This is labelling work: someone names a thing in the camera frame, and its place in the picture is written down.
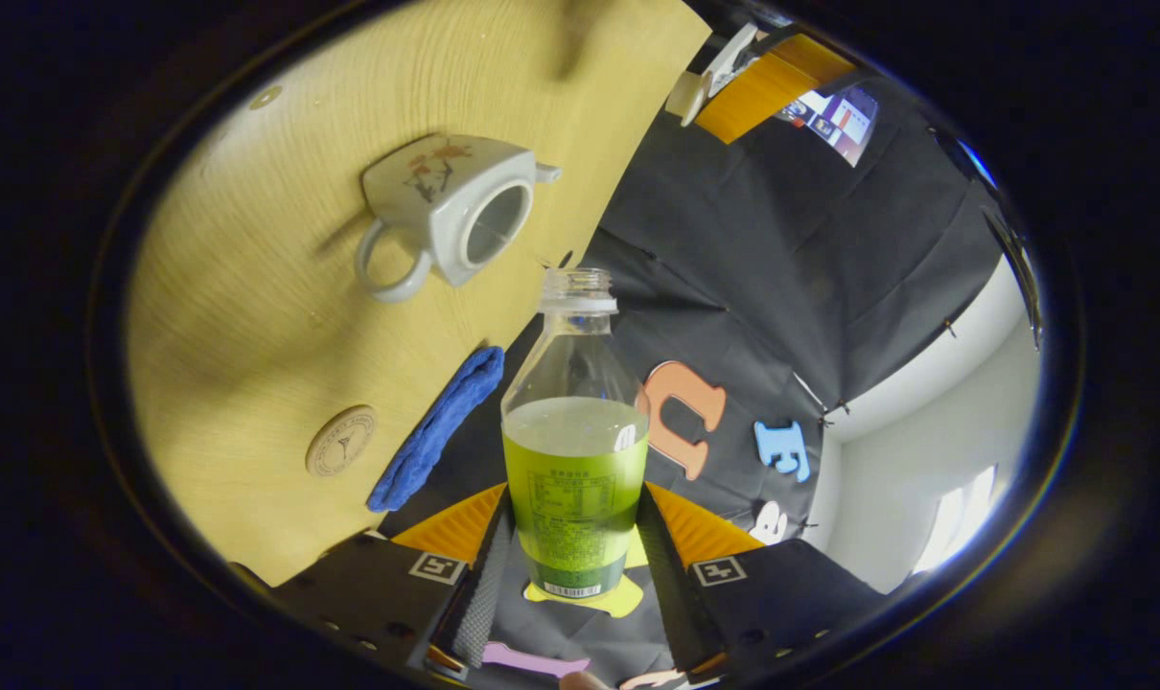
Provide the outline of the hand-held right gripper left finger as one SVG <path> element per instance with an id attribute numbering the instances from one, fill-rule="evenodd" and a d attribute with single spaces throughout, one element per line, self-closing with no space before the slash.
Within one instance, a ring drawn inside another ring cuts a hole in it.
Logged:
<path id="1" fill-rule="evenodd" d="M 498 484 L 396 538 L 367 530 L 340 542 L 273 597 L 396 671 L 474 671 L 514 526 L 512 499 Z"/>

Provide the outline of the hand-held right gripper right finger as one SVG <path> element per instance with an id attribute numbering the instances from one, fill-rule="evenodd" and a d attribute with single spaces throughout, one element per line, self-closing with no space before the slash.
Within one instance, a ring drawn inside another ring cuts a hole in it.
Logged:
<path id="1" fill-rule="evenodd" d="M 670 654 L 690 677 L 775 676 L 886 600 L 809 542 L 764 544 L 653 482 L 637 528 Z"/>

